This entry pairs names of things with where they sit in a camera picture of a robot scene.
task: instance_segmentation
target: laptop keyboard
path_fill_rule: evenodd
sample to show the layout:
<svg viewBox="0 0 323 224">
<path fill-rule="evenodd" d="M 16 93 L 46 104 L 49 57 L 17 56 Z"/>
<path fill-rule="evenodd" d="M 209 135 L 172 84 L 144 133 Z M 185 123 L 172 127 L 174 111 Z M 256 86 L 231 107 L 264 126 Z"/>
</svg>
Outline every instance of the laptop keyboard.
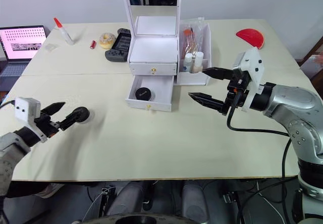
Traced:
<svg viewBox="0 0 323 224">
<path fill-rule="evenodd" d="M 21 76 L 27 65 L 7 65 L 0 77 Z"/>
</svg>

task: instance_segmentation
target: white bottle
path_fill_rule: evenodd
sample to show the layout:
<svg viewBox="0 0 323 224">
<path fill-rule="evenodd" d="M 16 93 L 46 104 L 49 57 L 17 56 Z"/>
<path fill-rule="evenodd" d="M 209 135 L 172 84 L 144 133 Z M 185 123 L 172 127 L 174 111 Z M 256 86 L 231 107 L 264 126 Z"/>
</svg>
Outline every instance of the white bottle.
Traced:
<svg viewBox="0 0 323 224">
<path fill-rule="evenodd" d="M 192 57 L 193 57 L 193 54 L 191 54 L 191 53 L 185 54 L 185 59 L 184 59 L 184 62 L 183 62 L 183 71 L 184 72 L 190 72 L 191 71 Z"/>
<path fill-rule="evenodd" d="M 198 51 L 196 53 L 192 73 L 202 72 L 202 70 L 203 70 L 203 66 L 202 66 L 203 56 L 204 56 L 204 53 L 202 53 L 201 51 Z"/>
</svg>

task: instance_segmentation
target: white wall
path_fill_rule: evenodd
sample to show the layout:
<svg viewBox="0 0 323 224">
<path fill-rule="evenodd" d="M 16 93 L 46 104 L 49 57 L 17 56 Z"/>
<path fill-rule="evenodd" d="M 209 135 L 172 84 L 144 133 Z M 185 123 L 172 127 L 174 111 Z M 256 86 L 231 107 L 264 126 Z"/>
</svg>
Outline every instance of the white wall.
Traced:
<svg viewBox="0 0 323 224">
<path fill-rule="evenodd" d="M 182 18 L 266 19 L 296 59 L 323 35 L 323 0 L 182 0 Z M 0 0 L 0 26 L 127 21 L 122 0 Z"/>
<path fill-rule="evenodd" d="M 0 0 L 0 26 L 126 22 L 123 0 Z"/>
</svg>

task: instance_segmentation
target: electrical cable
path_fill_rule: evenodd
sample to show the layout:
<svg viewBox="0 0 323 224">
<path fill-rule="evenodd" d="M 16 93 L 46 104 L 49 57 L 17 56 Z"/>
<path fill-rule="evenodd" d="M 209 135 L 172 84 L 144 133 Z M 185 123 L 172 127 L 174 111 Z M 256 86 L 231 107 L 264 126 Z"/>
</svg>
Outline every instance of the electrical cable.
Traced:
<svg viewBox="0 0 323 224">
<path fill-rule="evenodd" d="M 92 203 L 93 203 L 94 201 L 90 196 L 89 187 L 87 187 L 87 196 L 89 197 L 90 201 L 92 201 Z"/>
<path fill-rule="evenodd" d="M 288 133 L 286 133 L 286 132 L 279 132 L 279 131 L 267 130 L 267 129 L 244 129 L 244 128 L 234 128 L 234 127 L 232 127 L 231 126 L 231 119 L 232 119 L 233 113 L 234 113 L 234 111 L 236 109 L 236 106 L 238 105 L 239 99 L 242 96 L 242 94 L 243 94 L 242 91 L 238 91 L 238 93 L 236 94 L 236 96 L 233 99 L 232 106 L 231 106 L 231 109 L 230 109 L 230 112 L 229 112 L 229 115 L 228 115 L 228 118 L 227 118 L 227 127 L 230 130 L 237 131 L 237 132 L 273 133 L 273 134 L 278 134 L 278 135 L 289 137 Z"/>
<path fill-rule="evenodd" d="M 0 109 L 4 106 L 6 106 L 7 104 L 13 104 L 15 105 L 15 101 L 14 100 L 10 100 L 10 101 L 7 101 L 6 103 L 3 103 L 2 105 L 0 105 Z"/>
<path fill-rule="evenodd" d="M 282 183 L 286 183 L 286 182 L 289 182 L 289 181 L 292 181 L 292 180 L 295 180 L 297 179 L 297 176 L 293 176 L 293 177 L 290 177 L 288 179 L 284 179 L 284 180 L 281 180 L 281 181 L 278 181 L 274 184 L 271 184 L 271 185 L 268 185 L 266 187 L 263 187 L 262 189 L 256 191 L 255 193 L 251 194 L 245 201 L 244 203 L 241 205 L 241 208 L 240 210 L 238 211 L 238 215 L 237 215 L 237 220 L 236 220 L 236 224 L 239 224 L 239 220 L 240 220 L 240 216 L 242 215 L 242 211 L 244 209 L 244 207 L 247 205 L 248 201 L 253 198 L 254 196 L 256 196 L 257 194 L 261 193 L 262 191 L 268 189 L 268 188 L 271 188 L 271 187 L 274 187 L 274 186 L 278 186 L 278 185 L 281 185 Z"/>
<path fill-rule="evenodd" d="M 282 220 L 282 222 L 283 222 L 283 224 L 285 224 L 285 221 L 284 221 L 284 218 L 282 217 L 282 215 L 279 213 L 279 211 L 261 194 L 261 193 L 259 193 L 259 196 L 261 196 L 263 199 L 264 199 L 264 201 L 265 202 L 267 202 L 268 203 L 268 205 L 270 205 L 273 209 L 274 209 L 274 211 L 279 215 L 279 217 L 281 218 L 281 220 Z"/>
<path fill-rule="evenodd" d="M 110 187 L 110 188 L 108 188 L 108 189 L 106 189 L 105 191 L 102 191 L 95 199 L 94 199 L 94 201 L 92 202 L 92 204 L 90 205 L 90 207 L 87 209 L 87 211 L 86 211 L 86 213 L 85 213 L 85 215 L 84 215 L 84 217 L 83 217 L 83 219 L 82 219 L 82 222 L 84 222 L 84 220 L 85 220 L 85 218 L 86 218 L 86 216 L 87 216 L 87 214 L 89 213 L 89 211 L 90 211 L 90 209 L 92 208 L 92 206 L 94 205 L 94 203 L 99 199 L 99 197 L 103 194 L 103 193 L 106 193 L 108 190 L 110 190 L 110 189 L 113 189 L 113 188 L 123 188 L 122 186 L 113 186 L 113 187 Z"/>
<path fill-rule="evenodd" d="M 234 192 L 249 192 L 249 191 L 253 190 L 254 188 L 256 188 L 256 185 L 257 185 L 257 183 L 255 183 L 254 186 L 248 190 L 234 190 Z"/>
<path fill-rule="evenodd" d="M 283 154 L 283 160 L 282 160 L 282 180 L 285 179 L 285 162 L 286 162 L 286 156 L 287 156 L 287 152 L 288 152 L 288 148 L 289 146 L 291 145 L 292 143 L 292 139 L 289 139 L 287 144 L 286 144 L 286 147 L 285 147 L 285 150 L 284 150 L 284 154 Z M 289 221 L 289 218 L 288 218 L 288 213 L 287 213 L 287 208 L 286 208 L 286 201 L 285 201 L 285 198 L 284 198 L 284 195 L 285 195 L 285 183 L 282 183 L 282 206 L 283 206 L 283 212 L 284 212 L 284 216 L 285 216 L 285 220 L 286 220 L 286 223 L 287 224 L 291 224 L 291 222 Z"/>
<path fill-rule="evenodd" d="M 285 191 L 284 199 L 286 199 L 286 197 L 287 197 L 287 188 L 286 188 L 286 186 L 284 187 L 284 191 Z M 281 203 L 283 203 L 283 200 L 273 200 L 273 199 L 271 199 L 270 197 L 267 197 L 267 196 L 265 196 L 265 195 L 263 195 L 263 194 L 262 194 L 262 196 L 263 196 L 264 198 L 266 198 L 266 200 L 268 200 L 268 201 L 269 201 L 269 202 L 271 202 L 271 203 L 275 203 L 275 204 L 281 204 Z"/>
</svg>

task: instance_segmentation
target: red semicircle object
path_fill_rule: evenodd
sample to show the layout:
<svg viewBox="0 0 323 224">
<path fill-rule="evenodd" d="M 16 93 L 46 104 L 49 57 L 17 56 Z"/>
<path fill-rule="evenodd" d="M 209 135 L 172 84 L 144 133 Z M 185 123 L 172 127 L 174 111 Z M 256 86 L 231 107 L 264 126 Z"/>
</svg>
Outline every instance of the red semicircle object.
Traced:
<svg viewBox="0 0 323 224">
<path fill-rule="evenodd" d="M 243 29 L 236 33 L 238 37 L 245 40 L 246 42 L 250 43 L 252 46 L 258 47 L 261 49 L 264 44 L 264 37 L 260 31 L 256 29 Z"/>
</svg>

